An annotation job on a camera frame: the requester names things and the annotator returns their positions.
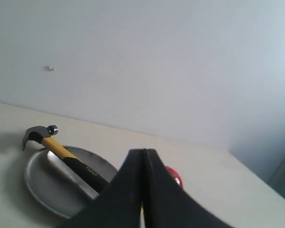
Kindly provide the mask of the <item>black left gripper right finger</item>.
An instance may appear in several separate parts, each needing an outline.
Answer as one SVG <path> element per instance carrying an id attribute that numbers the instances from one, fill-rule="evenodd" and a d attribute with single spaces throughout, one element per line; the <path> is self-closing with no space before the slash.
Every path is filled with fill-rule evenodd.
<path id="1" fill-rule="evenodd" d="M 142 150 L 142 205 L 146 228 L 229 228 L 172 178 L 157 151 Z"/>

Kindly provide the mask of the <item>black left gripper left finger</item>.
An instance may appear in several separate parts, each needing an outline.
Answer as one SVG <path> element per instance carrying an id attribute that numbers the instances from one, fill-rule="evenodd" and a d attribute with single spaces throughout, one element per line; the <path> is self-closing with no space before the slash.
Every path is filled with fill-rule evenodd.
<path id="1" fill-rule="evenodd" d="M 60 228 L 139 228 L 142 149 L 130 150 L 121 168 L 92 203 Z"/>

